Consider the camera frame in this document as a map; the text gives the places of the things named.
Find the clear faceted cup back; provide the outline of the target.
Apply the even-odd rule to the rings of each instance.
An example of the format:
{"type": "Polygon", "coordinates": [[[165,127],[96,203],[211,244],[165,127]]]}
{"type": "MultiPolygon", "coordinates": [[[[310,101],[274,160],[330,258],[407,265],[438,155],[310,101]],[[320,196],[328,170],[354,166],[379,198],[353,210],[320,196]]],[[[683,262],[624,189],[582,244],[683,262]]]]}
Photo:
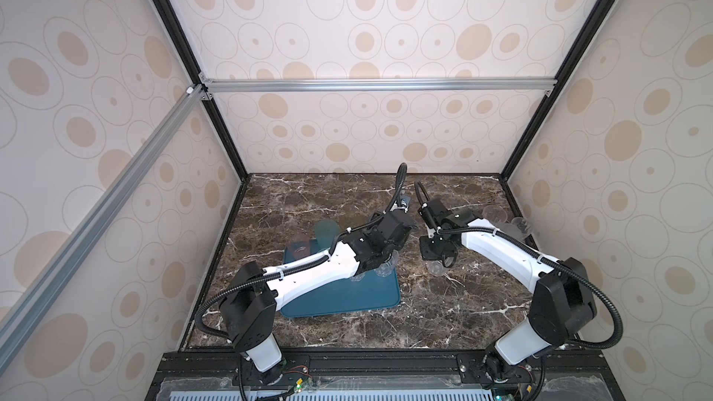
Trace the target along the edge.
{"type": "Polygon", "coordinates": [[[447,276],[447,273],[449,273],[449,270],[441,261],[427,261],[425,265],[427,271],[434,277],[447,276]]]}

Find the clear faceted cup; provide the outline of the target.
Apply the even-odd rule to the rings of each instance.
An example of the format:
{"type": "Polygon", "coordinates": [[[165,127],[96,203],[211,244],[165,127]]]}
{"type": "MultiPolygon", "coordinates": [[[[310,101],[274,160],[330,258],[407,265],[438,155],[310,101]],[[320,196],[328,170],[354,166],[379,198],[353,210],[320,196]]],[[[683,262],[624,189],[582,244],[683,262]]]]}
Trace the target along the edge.
{"type": "Polygon", "coordinates": [[[399,253],[397,251],[392,252],[391,256],[386,262],[382,263],[382,265],[379,265],[377,268],[374,269],[375,275],[379,278],[387,278],[391,276],[395,273],[398,260],[399,253]]]}
{"type": "Polygon", "coordinates": [[[449,273],[449,270],[441,261],[427,261],[425,265],[427,271],[434,277],[447,276],[447,273],[449,273]]]}

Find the teal plastic tray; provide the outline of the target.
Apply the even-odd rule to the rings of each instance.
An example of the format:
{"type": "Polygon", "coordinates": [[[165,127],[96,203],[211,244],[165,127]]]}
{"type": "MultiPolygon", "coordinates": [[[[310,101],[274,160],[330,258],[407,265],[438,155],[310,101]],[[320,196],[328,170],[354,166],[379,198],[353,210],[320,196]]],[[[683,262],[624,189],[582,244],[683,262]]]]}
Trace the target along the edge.
{"type": "Polygon", "coordinates": [[[364,280],[336,280],[282,306],[280,313],[289,319],[322,317],[351,312],[393,308],[400,304],[401,293],[397,271],[379,278],[374,270],[366,272],[364,280]]]}

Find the green textured plastic cup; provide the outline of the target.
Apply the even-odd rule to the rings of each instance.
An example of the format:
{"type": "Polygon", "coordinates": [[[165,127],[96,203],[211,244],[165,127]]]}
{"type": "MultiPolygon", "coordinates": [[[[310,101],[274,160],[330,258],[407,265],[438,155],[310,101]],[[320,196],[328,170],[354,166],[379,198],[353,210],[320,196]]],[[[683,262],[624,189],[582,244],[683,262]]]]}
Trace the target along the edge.
{"type": "Polygon", "coordinates": [[[340,227],[332,219],[323,219],[314,226],[314,237],[319,246],[319,250],[328,249],[332,246],[334,239],[341,233],[340,227]]]}

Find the pink plastic cup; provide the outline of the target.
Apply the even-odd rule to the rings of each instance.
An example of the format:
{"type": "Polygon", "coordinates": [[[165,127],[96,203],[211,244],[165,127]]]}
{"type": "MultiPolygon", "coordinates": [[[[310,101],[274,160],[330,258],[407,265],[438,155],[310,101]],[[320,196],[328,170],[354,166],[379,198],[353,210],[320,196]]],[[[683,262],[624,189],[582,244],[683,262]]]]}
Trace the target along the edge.
{"type": "Polygon", "coordinates": [[[289,246],[288,251],[294,261],[306,258],[311,254],[310,241],[294,242],[289,246]]]}

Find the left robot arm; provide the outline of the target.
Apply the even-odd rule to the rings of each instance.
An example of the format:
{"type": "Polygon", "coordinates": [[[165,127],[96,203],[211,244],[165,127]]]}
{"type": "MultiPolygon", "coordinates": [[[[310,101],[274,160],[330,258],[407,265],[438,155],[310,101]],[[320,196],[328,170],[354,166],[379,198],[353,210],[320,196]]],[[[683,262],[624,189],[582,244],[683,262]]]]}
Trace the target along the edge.
{"type": "Polygon", "coordinates": [[[390,265],[405,246],[415,227],[402,197],[407,174],[408,165],[401,163],[386,208],[338,234],[326,249],[276,267],[243,265],[228,288],[196,309],[194,327],[230,341],[257,371],[279,371],[284,359],[273,333],[276,313],[315,289],[390,265]]]}

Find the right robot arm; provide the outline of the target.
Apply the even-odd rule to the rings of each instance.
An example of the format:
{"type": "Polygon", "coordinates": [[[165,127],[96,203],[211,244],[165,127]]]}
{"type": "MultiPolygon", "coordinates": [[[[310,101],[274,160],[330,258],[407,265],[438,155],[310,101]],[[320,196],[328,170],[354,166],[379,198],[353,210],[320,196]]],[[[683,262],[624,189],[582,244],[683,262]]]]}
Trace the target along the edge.
{"type": "Polygon", "coordinates": [[[419,214],[427,226],[421,237],[421,257],[449,269],[458,253],[468,249],[508,272],[532,294],[525,320],[486,349],[476,373],[492,384],[512,382],[528,358],[544,358],[562,345],[605,350],[624,336],[624,324],[614,302],[594,283],[583,263],[560,260],[540,252],[472,211],[449,209],[415,184],[419,214]],[[613,322],[611,335],[601,342],[579,339],[579,332],[597,316],[602,304],[613,322]]]}

